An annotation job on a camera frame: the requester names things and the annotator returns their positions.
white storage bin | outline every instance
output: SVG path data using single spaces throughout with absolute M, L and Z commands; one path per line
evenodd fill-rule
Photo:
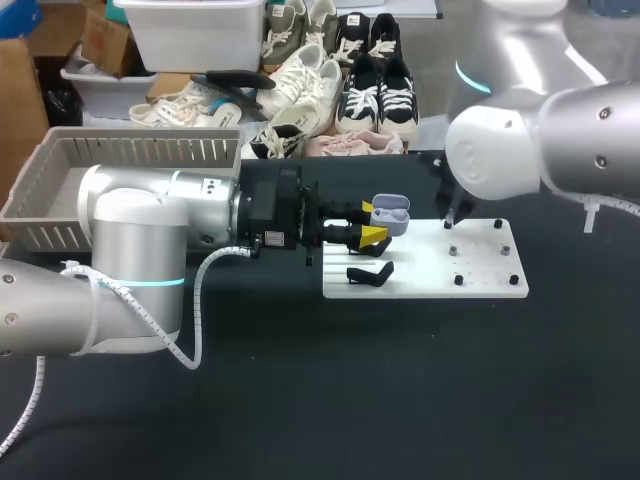
M 151 77 L 123 77 L 86 75 L 80 73 L 82 64 L 71 60 L 60 70 L 69 80 L 84 103 L 84 111 L 92 117 L 129 119 L 129 108 L 147 103 L 146 94 L 157 75 Z
M 147 70 L 204 73 L 260 65 L 265 0 L 114 0 Z

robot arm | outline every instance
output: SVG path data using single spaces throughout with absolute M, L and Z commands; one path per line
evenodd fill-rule
M 640 197 L 640 83 L 541 98 L 512 90 L 466 109 L 449 129 L 451 172 L 483 200 L 538 192 Z
M 564 32 L 566 5 L 474 4 L 456 62 L 446 168 L 438 171 L 442 217 L 457 223 L 478 199 L 535 193 L 542 185 L 595 210 L 601 203 L 620 206 L 609 196 L 639 196 L 640 84 L 608 84 L 580 56 Z M 454 180 L 466 192 L 456 209 Z
M 79 217 L 93 244 L 91 268 L 82 272 L 93 269 L 105 277 L 96 287 L 0 260 L 0 352 L 147 353 L 169 347 L 176 354 L 187 250 L 214 251 L 195 280 L 198 338 L 200 285 L 216 258 L 257 257 L 262 248 L 301 245 L 310 265 L 323 241 L 365 255 L 381 254 L 390 242 L 389 229 L 372 208 L 322 202 L 317 184 L 301 184 L 300 169 L 269 167 L 248 187 L 243 192 L 234 179 L 194 173 L 92 168 L 78 197 Z M 325 227 L 327 218 L 353 225 Z M 185 365 L 198 363 L 183 357 Z

white plastic board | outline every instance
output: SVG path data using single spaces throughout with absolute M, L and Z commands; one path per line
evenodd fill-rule
M 344 245 L 323 246 L 322 291 L 326 298 L 524 298 L 524 275 L 509 222 L 494 228 L 495 219 L 470 219 L 447 230 L 440 220 L 411 220 L 409 230 L 394 238 L 380 258 L 349 254 Z M 328 220 L 325 225 L 345 225 Z M 451 256 L 451 246 L 457 255 Z M 502 254 L 508 246 L 508 256 Z M 347 268 L 379 272 L 389 261 L 395 271 L 380 288 L 350 284 Z M 456 275 L 463 284 L 454 283 Z M 509 279 L 517 275 L 517 285 Z

sneaker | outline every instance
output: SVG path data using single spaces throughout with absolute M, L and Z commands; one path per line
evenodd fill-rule
M 357 12 L 338 19 L 336 52 L 331 58 L 340 63 L 345 75 L 358 55 L 369 50 L 369 24 L 369 17 Z
M 408 142 L 418 128 L 418 102 L 413 77 L 400 57 L 393 57 L 380 79 L 380 124 L 378 131 L 397 133 Z
M 304 0 L 286 0 L 267 8 L 267 38 L 262 42 L 262 66 L 275 71 L 298 48 L 302 39 L 307 6 Z
M 135 127 L 216 127 L 208 109 L 193 103 L 171 103 L 160 99 L 153 105 L 134 105 L 129 118 Z
M 378 66 L 384 68 L 389 58 L 402 57 L 400 26 L 390 13 L 381 13 L 371 27 L 371 50 Z
M 320 121 L 311 136 L 320 135 L 327 131 L 333 123 L 334 112 L 340 91 L 342 90 L 342 72 L 335 60 L 327 61 L 318 72 L 309 70 L 305 89 L 295 105 L 315 105 L 320 115 Z
M 378 72 L 373 59 L 360 55 L 347 76 L 336 112 L 338 133 L 375 131 L 378 123 Z
M 325 55 L 335 52 L 338 35 L 338 13 L 333 0 L 316 0 L 304 24 L 302 44 L 322 45 Z
M 288 158 L 318 126 L 314 105 L 282 110 L 253 140 L 242 147 L 241 158 Z
M 306 85 L 307 70 L 319 70 L 324 62 L 324 49 L 315 43 L 301 47 L 291 55 L 269 78 L 276 82 L 272 90 L 260 90 L 256 101 L 267 119 L 272 119 L 281 110 L 290 107 Z
M 305 157 L 400 155 L 403 152 L 404 146 L 397 133 L 351 132 L 336 137 L 320 136 L 304 143 Z

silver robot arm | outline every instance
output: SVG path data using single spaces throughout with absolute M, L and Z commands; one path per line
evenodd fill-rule
M 475 199 L 535 193 L 542 185 L 583 203 L 619 207 L 611 196 L 640 197 L 640 84 L 609 84 L 580 56 L 564 32 L 566 6 L 475 3 L 445 140 L 451 174 Z M 463 215 L 453 213 L 456 223 L 475 199 L 466 199 Z M 632 204 L 624 209 L 637 213 Z
M 466 109 L 445 151 L 477 198 L 538 192 L 640 197 L 640 82 L 566 90 L 548 98 L 513 90 Z
M 211 252 L 235 244 L 241 196 L 230 177 L 93 167 L 78 194 L 78 217 L 93 244 L 91 267 L 125 287 L 174 341 L 187 248 Z M 0 260 L 0 280 L 0 352 L 148 353 L 166 347 L 104 285 L 92 288 L 86 279 L 10 260 Z

